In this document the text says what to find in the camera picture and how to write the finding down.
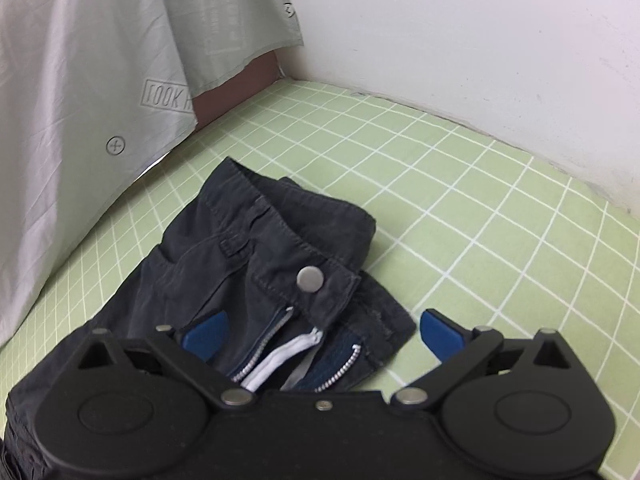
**light gray fabric sheet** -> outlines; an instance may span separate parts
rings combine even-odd
[[[287,3],[0,0],[0,346],[108,206],[193,131],[191,96],[301,43]]]

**metal snap button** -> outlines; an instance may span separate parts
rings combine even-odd
[[[303,267],[298,273],[296,283],[302,292],[317,292],[324,283],[324,274],[317,267]]]
[[[420,388],[414,388],[413,386],[408,386],[396,392],[396,399],[405,406],[422,404],[428,398],[427,392]]]
[[[254,394],[244,388],[231,388],[222,392],[220,398],[227,406],[244,406],[254,400]]]
[[[328,412],[333,406],[334,404],[330,400],[318,400],[316,402],[316,410],[320,412]]]

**zipper teeth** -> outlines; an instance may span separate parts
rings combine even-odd
[[[342,367],[334,375],[332,375],[328,380],[326,380],[324,383],[322,383],[320,386],[318,386],[314,390],[316,394],[319,394],[320,392],[324,392],[329,386],[334,384],[335,381],[337,381],[345,373],[347,373],[349,368],[353,366],[354,362],[356,362],[356,359],[360,355],[360,350],[362,347],[360,345],[353,345],[351,348],[353,348],[353,353],[351,354],[351,357],[347,359],[347,362],[345,362],[345,364],[343,364]]]
[[[266,336],[264,336],[262,338],[262,341],[260,341],[260,344],[258,345],[258,348],[255,349],[254,354],[251,356],[251,359],[249,359],[249,362],[244,366],[244,368],[242,370],[240,370],[236,375],[231,377],[231,380],[233,382],[239,383],[240,381],[242,381],[242,379],[247,377],[249,372],[254,369],[255,365],[258,364],[258,359],[260,359],[260,355],[262,355],[262,352],[264,352],[264,349],[267,348],[267,345],[269,344],[269,341],[273,338],[273,336],[276,335],[278,330],[280,330],[285,325],[285,323],[289,319],[291,319],[291,316],[293,316],[293,307],[292,306],[287,308],[286,313],[282,317],[282,319],[279,322],[277,322],[274,325],[274,327],[271,330],[269,330],[269,332],[267,332]]]

